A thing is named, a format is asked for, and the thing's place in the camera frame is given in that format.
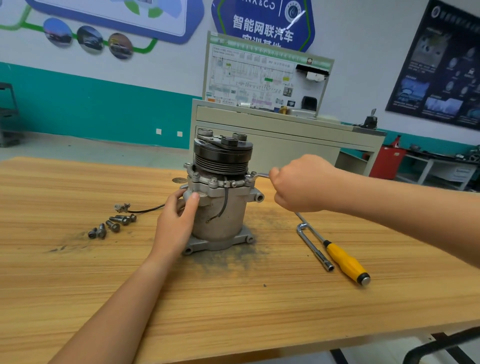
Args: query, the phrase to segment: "hand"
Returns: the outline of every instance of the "hand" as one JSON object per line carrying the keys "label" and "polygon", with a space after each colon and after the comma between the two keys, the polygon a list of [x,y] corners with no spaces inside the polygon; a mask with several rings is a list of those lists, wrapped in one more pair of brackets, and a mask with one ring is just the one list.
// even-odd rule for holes
{"label": "hand", "polygon": [[270,171],[275,202],[292,212],[335,211],[342,190],[347,188],[345,173],[325,159],[308,154],[280,170],[275,167]]}
{"label": "hand", "polygon": [[185,209],[179,213],[179,198],[185,190],[172,193],[156,223],[155,240],[150,257],[153,259],[168,258],[172,262],[181,254],[190,238],[193,220],[200,197],[194,192],[187,201]]}

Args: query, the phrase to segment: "wall graphic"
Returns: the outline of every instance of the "wall graphic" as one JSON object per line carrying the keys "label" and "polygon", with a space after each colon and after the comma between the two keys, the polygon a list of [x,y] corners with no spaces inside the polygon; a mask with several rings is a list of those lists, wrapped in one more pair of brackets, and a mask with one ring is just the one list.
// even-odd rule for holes
{"label": "wall graphic", "polygon": [[431,0],[386,110],[480,130],[480,18]]}
{"label": "wall graphic", "polygon": [[26,1],[40,12],[171,43],[187,42],[204,15],[202,0]]}
{"label": "wall graphic", "polygon": [[315,38],[311,0],[214,0],[219,33],[306,52]]}

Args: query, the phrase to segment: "compressor housing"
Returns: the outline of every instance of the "compressor housing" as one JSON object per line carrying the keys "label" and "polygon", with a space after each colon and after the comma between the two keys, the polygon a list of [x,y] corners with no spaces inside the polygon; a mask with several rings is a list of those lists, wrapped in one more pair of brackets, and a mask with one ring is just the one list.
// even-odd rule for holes
{"label": "compressor housing", "polygon": [[200,202],[183,254],[253,243],[255,237],[243,225],[245,208],[247,202],[264,200],[255,188],[257,173],[248,173],[253,144],[245,134],[216,136],[209,129],[198,129],[193,144],[193,163],[184,164],[188,185],[181,188],[187,188],[185,200],[197,192]]}

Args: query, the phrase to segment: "wooden table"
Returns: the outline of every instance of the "wooden table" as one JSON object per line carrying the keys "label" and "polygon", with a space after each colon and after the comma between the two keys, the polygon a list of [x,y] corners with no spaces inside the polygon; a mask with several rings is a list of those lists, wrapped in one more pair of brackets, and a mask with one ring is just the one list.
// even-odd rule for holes
{"label": "wooden table", "polygon": [[[147,256],[158,213],[89,240],[115,203],[156,206],[185,171],[14,158],[0,164],[0,363],[46,363]],[[358,218],[305,214],[368,269],[359,287],[326,273],[296,234],[298,218],[257,187],[246,223],[258,237],[181,257],[137,363],[240,363],[480,323],[480,270]]]}

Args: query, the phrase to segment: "display board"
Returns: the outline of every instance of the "display board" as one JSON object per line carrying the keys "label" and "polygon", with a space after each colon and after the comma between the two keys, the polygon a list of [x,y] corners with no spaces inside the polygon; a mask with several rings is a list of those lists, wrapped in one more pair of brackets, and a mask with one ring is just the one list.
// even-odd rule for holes
{"label": "display board", "polygon": [[213,0],[219,33],[306,52],[315,39],[311,0]]}
{"label": "display board", "polygon": [[40,12],[172,43],[190,39],[204,15],[202,0],[26,0]]}
{"label": "display board", "polygon": [[431,0],[386,110],[480,130],[480,18]]}
{"label": "display board", "polygon": [[[313,97],[317,99],[317,111],[334,63],[328,58],[217,33],[208,34],[205,62],[204,100],[278,110],[282,106],[300,109],[304,97]],[[325,79],[308,79],[305,69],[318,70]]]}

